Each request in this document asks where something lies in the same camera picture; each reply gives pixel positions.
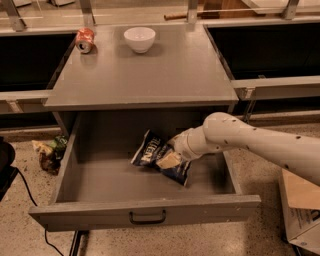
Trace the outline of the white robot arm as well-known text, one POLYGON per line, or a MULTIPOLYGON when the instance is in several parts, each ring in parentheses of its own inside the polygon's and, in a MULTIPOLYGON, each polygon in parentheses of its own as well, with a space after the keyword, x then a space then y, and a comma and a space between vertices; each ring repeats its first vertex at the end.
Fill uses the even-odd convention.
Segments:
POLYGON ((201 126, 176 135, 168 144, 172 149, 156 161, 161 168, 241 148, 320 185, 319 138, 253 127, 227 113, 210 114, 201 126))

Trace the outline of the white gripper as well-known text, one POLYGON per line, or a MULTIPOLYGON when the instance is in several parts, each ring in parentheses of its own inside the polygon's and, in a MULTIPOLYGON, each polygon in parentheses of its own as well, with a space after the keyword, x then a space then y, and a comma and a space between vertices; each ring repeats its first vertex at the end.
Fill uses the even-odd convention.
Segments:
POLYGON ((204 134, 201 128, 190 128, 168 141, 174 151, 170 151, 156 164, 162 169, 173 168, 180 164, 181 157, 187 161, 199 159, 203 155, 204 134))

